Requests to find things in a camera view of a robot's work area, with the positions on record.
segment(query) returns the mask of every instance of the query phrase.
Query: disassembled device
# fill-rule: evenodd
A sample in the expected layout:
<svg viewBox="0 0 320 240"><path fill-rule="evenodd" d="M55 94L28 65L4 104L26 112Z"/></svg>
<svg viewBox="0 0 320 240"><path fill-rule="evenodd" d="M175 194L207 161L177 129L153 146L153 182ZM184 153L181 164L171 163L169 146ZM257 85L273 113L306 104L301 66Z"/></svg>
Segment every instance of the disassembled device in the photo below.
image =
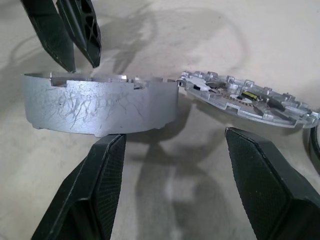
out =
<svg viewBox="0 0 320 240"><path fill-rule="evenodd" d="M319 123L320 113L306 103L296 101L288 93L279 94L269 87L255 85L251 80L215 72L184 71L177 81L187 93L244 119L285 128L297 125L313 128Z"/></svg>
<svg viewBox="0 0 320 240"><path fill-rule="evenodd" d="M51 72L26 74L23 85L26 118L36 129L103 137L160 129L176 118L174 80Z"/></svg>

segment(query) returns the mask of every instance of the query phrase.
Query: black plastic part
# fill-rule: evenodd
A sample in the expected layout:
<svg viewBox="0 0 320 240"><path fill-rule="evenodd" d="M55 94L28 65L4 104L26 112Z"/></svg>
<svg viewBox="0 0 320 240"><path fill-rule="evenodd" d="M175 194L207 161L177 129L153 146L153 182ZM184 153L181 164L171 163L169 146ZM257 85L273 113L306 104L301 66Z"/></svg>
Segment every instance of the black plastic part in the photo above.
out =
<svg viewBox="0 0 320 240"><path fill-rule="evenodd" d="M285 106L283 106L280 101L275 100L272 97L270 97L268 99L269 99L269 101L267 102L267 105L268 105L269 108L278 109L281 112L284 112L286 110Z"/></svg>
<svg viewBox="0 0 320 240"><path fill-rule="evenodd" d="M108 135L66 177L32 240L109 240L122 182L126 135Z"/></svg>
<svg viewBox="0 0 320 240"><path fill-rule="evenodd" d="M309 136L309 154L314 168L320 174L320 139L317 137L319 125L311 128Z"/></svg>
<svg viewBox="0 0 320 240"><path fill-rule="evenodd" d="M56 5L75 45L94 68L98 67L101 35L91 0L58 0Z"/></svg>
<svg viewBox="0 0 320 240"><path fill-rule="evenodd" d="M193 85L193 89L200 91L200 87L198 87L197 85Z"/></svg>
<svg viewBox="0 0 320 240"><path fill-rule="evenodd" d="M74 45L52 0L21 0L44 50L65 70L75 72Z"/></svg>
<svg viewBox="0 0 320 240"><path fill-rule="evenodd" d="M258 240L320 239L320 196L269 140L225 132L233 175Z"/></svg>

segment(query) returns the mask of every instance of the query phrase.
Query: textured rubber pad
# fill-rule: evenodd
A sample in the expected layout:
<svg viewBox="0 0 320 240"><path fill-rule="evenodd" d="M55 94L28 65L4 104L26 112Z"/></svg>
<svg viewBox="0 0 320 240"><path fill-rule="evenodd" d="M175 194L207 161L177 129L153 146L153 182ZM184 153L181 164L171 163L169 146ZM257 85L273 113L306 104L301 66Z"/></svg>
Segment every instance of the textured rubber pad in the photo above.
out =
<svg viewBox="0 0 320 240"><path fill-rule="evenodd" d="M320 196L275 145L236 128L227 128L225 136L236 186L257 239L320 239Z"/></svg>
<svg viewBox="0 0 320 240"><path fill-rule="evenodd" d="M96 142L61 184L32 239L109 240L125 149L125 135L108 135Z"/></svg>

